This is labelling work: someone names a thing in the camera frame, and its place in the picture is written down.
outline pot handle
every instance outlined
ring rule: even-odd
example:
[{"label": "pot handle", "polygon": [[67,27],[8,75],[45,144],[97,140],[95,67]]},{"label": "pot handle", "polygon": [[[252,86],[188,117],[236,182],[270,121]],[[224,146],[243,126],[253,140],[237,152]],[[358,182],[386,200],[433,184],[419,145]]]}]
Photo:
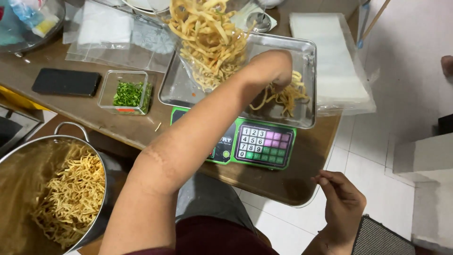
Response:
[{"label": "pot handle", "polygon": [[77,124],[77,123],[74,123],[74,122],[69,122],[69,121],[65,121],[65,122],[62,122],[60,123],[56,128],[55,128],[55,132],[53,132],[54,135],[58,135],[58,131],[60,131],[60,128],[62,125],[64,124],[71,124],[71,125],[74,125],[74,126],[77,126],[78,128],[80,128],[83,132],[83,135],[85,136],[85,141],[87,141],[88,143],[90,143],[90,139],[88,138],[88,133],[87,131],[85,130],[85,128],[80,125],[80,124]]}]

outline wooden table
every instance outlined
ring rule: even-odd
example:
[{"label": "wooden table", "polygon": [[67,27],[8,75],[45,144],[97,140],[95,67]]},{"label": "wooden table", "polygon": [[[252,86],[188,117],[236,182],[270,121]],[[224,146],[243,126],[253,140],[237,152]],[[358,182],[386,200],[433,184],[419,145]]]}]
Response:
[{"label": "wooden table", "polygon": [[[278,21],[271,34],[291,36],[288,25],[290,12],[320,11],[314,7],[309,9],[301,2],[288,0],[267,11]],[[356,32],[357,17],[356,15],[353,17],[355,18],[350,19],[352,20],[350,27],[351,31]],[[31,86],[43,67],[92,71],[100,74],[105,74],[110,69],[119,69],[99,64],[65,61],[67,49],[68,45],[61,44],[60,39],[27,53],[23,58],[12,54],[0,54],[0,84],[59,114],[139,149],[143,149],[169,127],[172,107],[160,103],[157,93],[154,93],[148,114],[131,116],[111,114],[99,108],[97,105],[99,90],[93,98],[40,95],[33,92]],[[149,74],[157,76],[154,91],[158,91],[164,74],[156,72]],[[288,205],[302,205],[313,195],[315,185],[310,181],[310,177],[324,167],[339,119],[339,116],[318,118],[314,128],[299,129],[290,164],[284,171],[271,171],[237,163],[218,165],[209,162],[204,163],[199,171],[243,190]],[[155,132],[159,123],[162,125]]]}]

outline smartphone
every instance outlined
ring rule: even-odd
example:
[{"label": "smartphone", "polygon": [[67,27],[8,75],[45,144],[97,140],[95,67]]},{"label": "smartphone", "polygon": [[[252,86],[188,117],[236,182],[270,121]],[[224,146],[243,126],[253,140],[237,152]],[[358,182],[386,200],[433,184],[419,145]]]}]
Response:
[{"label": "smartphone", "polygon": [[31,89],[39,94],[92,97],[100,81],[99,73],[42,68]]}]

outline hand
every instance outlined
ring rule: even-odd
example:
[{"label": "hand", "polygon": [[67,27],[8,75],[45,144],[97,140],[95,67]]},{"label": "hand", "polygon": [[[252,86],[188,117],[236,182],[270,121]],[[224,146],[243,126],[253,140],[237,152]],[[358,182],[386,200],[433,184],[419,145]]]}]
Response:
[{"label": "hand", "polygon": [[282,90],[291,83],[293,58],[283,49],[271,49],[253,57],[243,69],[253,83],[266,87],[270,83]]},{"label": "hand", "polygon": [[365,196],[340,172],[319,170],[319,175],[311,179],[327,198],[327,226],[322,230],[325,242],[336,255],[351,254],[366,206]]}]

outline broom handle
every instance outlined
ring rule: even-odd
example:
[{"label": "broom handle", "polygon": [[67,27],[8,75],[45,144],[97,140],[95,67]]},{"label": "broom handle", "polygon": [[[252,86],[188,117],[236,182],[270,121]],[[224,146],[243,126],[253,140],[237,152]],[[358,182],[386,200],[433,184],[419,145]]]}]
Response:
[{"label": "broom handle", "polygon": [[370,26],[368,29],[363,33],[362,40],[365,40],[365,37],[370,33],[371,29],[373,28],[374,24],[376,24],[377,20],[381,16],[382,12],[384,12],[384,9],[387,7],[387,5],[390,3],[390,0],[386,0],[386,2],[382,5],[381,9],[377,12],[376,17],[374,17],[373,21],[371,22]]}]

